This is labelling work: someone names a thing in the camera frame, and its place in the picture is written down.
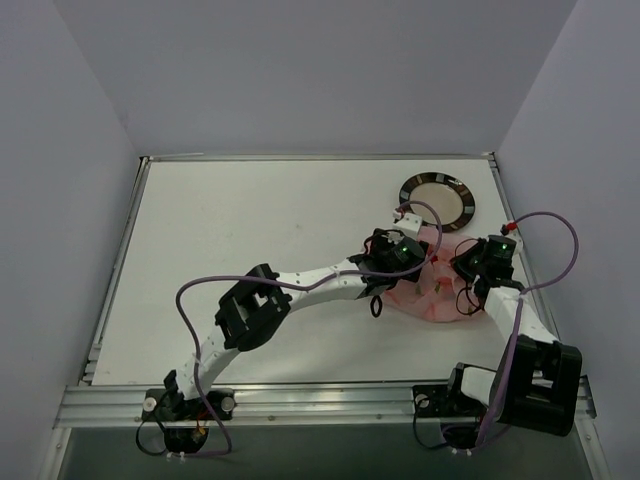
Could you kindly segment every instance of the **purple cable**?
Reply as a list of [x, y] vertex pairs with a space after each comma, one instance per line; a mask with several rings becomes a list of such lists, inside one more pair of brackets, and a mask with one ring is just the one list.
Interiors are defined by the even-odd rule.
[[476, 447], [480, 447], [492, 440], [490, 439], [490, 440], [487, 440], [487, 442], [485, 442], [485, 438], [487, 436], [487, 433], [489, 432], [489, 428], [491, 427], [494, 419], [496, 418], [498, 414], [498, 410], [502, 408], [502, 404], [504, 402], [504, 396], [507, 390], [507, 383], [509, 380], [509, 373], [511, 372], [513, 357], [516, 351], [516, 343], [518, 341], [518, 331], [520, 330], [520, 321], [522, 320], [522, 309], [524, 307], [524, 300], [522, 299], [522, 296], [526, 295], [527, 293], [533, 290], [539, 290], [541, 288], [545, 288], [555, 283], [558, 283], [560, 280], [562, 280], [564, 277], [566, 277], [569, 274], [573, 266], [576, 264], [576, 260], [578, 259], [578, 251], [580, 249], [580, 242], [578, 241], [578, 233], [576, 232], [575, 228], [573, 228], [573, 225], [571, 225], [571, 223], [569, 223], [569, 221], [566, 218], [562, 217], [561, 215], [558, 215], [557, 213], [553, 213], [553, 212], [531, 212], [514, 220], [514, 223], [516, 223], [517, 225], [526, 218], [537, 217], [537, 216], [553, 217], [560, 220], [562, 223], [566, 225], [566, 227], [571, 232], [571, 236], [573, 237], [573, 256], [571, 257], [571, 261], [569, 262], [569, 265], [567, 265], [567, 267], [564, 269], [564, 271], [560, 275], [558, 275], [557, 277], [547, 282], [542, 282], [536, 285], [532, 285], [531, 287], [527, 287], [524, 290], [522, 290], [522, 292], [520, 293], [520, 298], [518, 299], [518, 307], [516, 308], [516, 317], [513, 323], [513, 332], [511, 333], [511, 338], [509, 339], [507, 358], [505, 359], [505, 362], [504, 362], [504, 371], [502, 373], [502, 377], [500, 378], [500, 383], [498, 384], [496, 396], [494, 397], [493, 402], [491, 402], [491, 405], [489, 406], [487, 413], [485, 414], [484, 418], [482, 419], [482, 423], [480, 424], [480, 431], [478, 432], [478, 438], [476, 439]]
[[[396, 210], [401, 211], [404, 207], [408, 205], [413, 205], [413, 204], [421, 205], [425, 207], [427, 210], [431, 212], [431, 214], [436, 220], [436, 228], [438, 229], [438, 241], [436, 242], [436, 246], [433, 248], [431, 255], [428, 255], [424, 259], [424, 261], [420, 263], [420, 265], [413, 267], [409, 270], [406, 270], [404, 272], [384, 273], [384, 272], [372, 272], [369, 270], [343, 270], [339, 273], [339, 275], [340, 276], [359, 275], [359, 276], [365, 276], [365, 277], [398, 278], [398, 277], [403, 277], [405, 275], [410, 275], [414, 272], [421, 270], [422, 267], [424, 267], [429, 261], [431, 261], [431, 259], [436, 255], [436, 253], [438, 253], [438, 250], [440, 249], [440, 245], [442, 244], [442, 222], [440, 221], [440, 217], [438, 216], [438, 213], [430, 205], [427, 205], [426, 203], [418, 200], [409, 200], [407, 202], [404, 202]], [[184, 311], [184, 308], [182, 307], [182, 295], [184, 294], [184, 292], [186, 292], [188, 289], [196, 285], [201, 285], [203, 283], [210, 283], [210, 282], [253, 282], [253, 283], [262, 283], [265, 285], [272, 285], [275, 287], [288, 288], [291, 290], [298, 290], [302, 292], [310, 292], [311, 290], [318, 288], [320, 285], [327, 283], [328, 281], [336, 278], [337, 276], [338, 276], [338, 273], [334, 272], [311, 285], [297, 285], [292, 283], [279, 282], [278, 280], [272, 280], [269, 278], [250, 277], [247, 275], [214, 275], [209, 277], [196, 278], [194, 280], [191, 280], [185, 283], [182, 287], [180, 287], [180, 289], [176, 293], [176, 307], [178, 308], [178, 313], [182, 317], [184, 324], [187, 326], [187, 329], [191, 334], [191, 338], [193, 338], [193, 343], [196, 346], [196, 362], [193, 365], [194, 385], [196, 387], [196, 390], [198, 391], [198, 394], [200, 395], [200, 399], [202, 400], [202, 403], [204, 403], [205, 407], [207, 407], [207, 411], [213, 417], [215, 422], [218, 424], [218, 427], [220, 427], [220, 431], [222, 432], [222, 434], [224, 435], [224, 438], [227, 441], [226, 450], [213, 450], [209, 452], [199, 452], [199, 453], [188, 455], [189, 457], [196, 457], [196, 458], [197, 457], [200, 457], [200, 458], [219, 457], [219, 456], [227, 455], [231, 453], [233, 446], [231, 443], [231, 436], [229, 435], [229, 431], [220, 420], [220, 417], [218, 417], [218, 414], [215, 412], [215, 410], [211, 406], [211, 403], [209, 403], [209, 400], [207, 400], [207, 395], [203, 391], [202, 385], [200, 385], [200, 379], [198, 378], [198, 372], [200, 368], [200, 355], [201, 355], [200, 340], [198, 339], [198, 334], [196, 333], [195, 328], [193, 328], [193, 324], [189, 320], [189, 317], [187, 317], [187, 314]]]

